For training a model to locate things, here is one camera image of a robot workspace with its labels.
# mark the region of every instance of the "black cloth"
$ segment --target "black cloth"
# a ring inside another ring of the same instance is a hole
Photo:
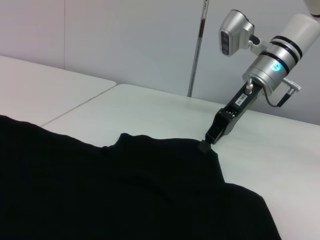
[[[191,139],[95,147],[0,116],[1,240],[279,240],[263,198]]]

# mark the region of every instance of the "cable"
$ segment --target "cable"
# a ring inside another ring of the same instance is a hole
[[[278,108],[278,106],[273,105],[273,104],[269,101],[266,87],[263,87],[263,91],[264,91],[264,95],[265,95],[266,102],[267,102],[271,107],[273,107],[273,108]]]

